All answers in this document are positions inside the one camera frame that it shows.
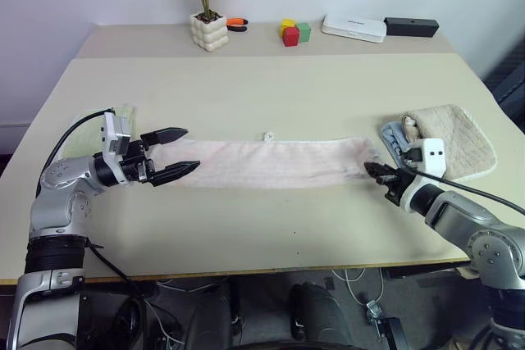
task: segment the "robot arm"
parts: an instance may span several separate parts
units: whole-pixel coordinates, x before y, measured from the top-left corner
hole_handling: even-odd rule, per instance
[[[41,191],[31,207],[25,273],[16,287],[9,350],[57,340],[76,345],[82,303],[78,290],[85,278],[84,249],[89,245],[94,196],[116,184],[165,184],[200,164],[182,161],[155,171],[146,156],[149,147],[175,141],[188,131],[168,128],[131,142],[126,118],[104,115],[102,152],[55,161],[40,177]]]
[[[431,175],[443,174],[440,140],[419,140],[411,148],[406,157],[419,171],[425,168],[423,172]],[[410,169],[371,162],[365,166],[378,184],[388,186],[387,199],[425,216],[427,225],[469,256],[490,301],[496,341],[508,350],[525,348],[525,230],[506,225],[486,208],[438,188],[435,181]]]

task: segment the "black rectangular object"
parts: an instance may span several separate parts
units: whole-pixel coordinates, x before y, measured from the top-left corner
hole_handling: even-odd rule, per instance
[[[384,20],[387,36],[433,37],[439,29],[435,20],[418,20],[416,18],[392,18]]]

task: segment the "orange scissors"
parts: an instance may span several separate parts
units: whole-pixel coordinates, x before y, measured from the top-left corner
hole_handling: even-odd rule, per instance
[[[231,32],[245,32],[248,30],[248,20],[244,18],[228,18],[226,28]]]

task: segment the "yellow cube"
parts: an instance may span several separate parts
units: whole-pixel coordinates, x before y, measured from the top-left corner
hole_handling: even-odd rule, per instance
[[[279,35],[282,37],[283,32],[286,28],[294,28],[295,27],[295,21],[294,20],[288,20],[284,19],[281,22],[281,28],[279,29]]]

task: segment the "black cable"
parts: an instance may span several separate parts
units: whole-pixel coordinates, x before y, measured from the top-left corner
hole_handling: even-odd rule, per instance
[[[49,165],[51,165],[51,163],[53,162],[53,159],[57,155],[58,150],[60,149],[60,147],[64,144],[64,142],[66,141],[67,137],[69,137],[70,134],[73,133],[73,131],[75,131],[76,128],[78,128],[80,125],[82,125],[83,123],[87,122],[90,119],[93,119],[93,118],[96,118],[98,116],[104,115],[104,113],[106,113],[106,112],[111,112],[113,115],[115,115],[115,110],[113,110],[112,108],[108,108],[108,109],[103,110],[103,111],[94,112],[93,114],[89,114],[89,115],[85,116],[84,118],[78,120],[68,130],[66,130],[66,132],[58,140],[57,144],[55,145],[55,148],[53,148],[51,153],[49,154],[48,159],[46,160],[45,164],[43,165],[42,171],[40,171],[40,174],[42,174],[45,171],[45,169],[48,168]],[[40,178],[39,178],[39,181],[37,182],[37,185],[36,185],[36,197],[38,197],[39,194],[40,194]]]
[[[485,341],[483,342],[482,350],[488,350],[488,348],[491,345],[493,340],[494,340],[494,334],[493,333],[489,333],[486,336]]]
[[[404,169],[406,171],[408,171],[408,172],[412,172],[413,175],[424,176],[425,178],[428,178],[430,180],[436,180],[438,182],[441,182],[442,184],[448,184],[449,186],[453,186],[453,187],[455,187],[457,189],[464,190],[465,192],[474,193],[474,194],[477,194],[477,195],[482,196],[484,198],[489,198],[490,200],[494,200],[496,202],[499,202],[500,204],[503,204],[503,205],[505,205],[505,206],[507,206],[509,208],[512,208],[515,211],[518,211],[519,213],[521,213],[522,215],[525,215],[525,209],[521,208],[519,205],[516,205],[516,204],[514,204],[511,201],[508,201],[508,200],[505,200],[504,198],[495,196],[494,194],[490,194],[490,193],[484,192],[482,190],[474,189],[474,188],[469,188],[468,186],[465,186],[463,184],[456,184],[455,182],[452,182],[451,180],[445,180],[445,179],[443,179],[443,178],[441,178],[439,176],[430,175],[430,174],[427,174],[425,172],[421,172],[421,171],[415,170],[414,168],[409,167],[409,166],[404,167]]]
[[[93,254],[103,262],[109,269],[115,272],[121,279],[123,279],[133,290],[135,298],[139,301],[140,304],[140,314],[142,315],[142,347],[143,350],[148,348],[148,322],[147,322],[147,311],[146,311],[146,302],[144,300],[144,295],[140,292],[137,285],[131,280],[128,275],[119,270],[114,264],[112,264],[106,257],[104,257],[97,250],[96,245],[93,245],[89,240],[87,244],[88,248],[93,252]]]
[[[240,346],[242,343],[243,343],[243,326],[240,327],[239,344],[237,346]]]
[[[468,346],[468,350],[474,350],[477,345],[482,341],[482,339],[485,337],[485,335],[489,332],[491,327],[489,325],[485,326],[481,331],[479,331],[472,342],[470,343],[470,346]]]

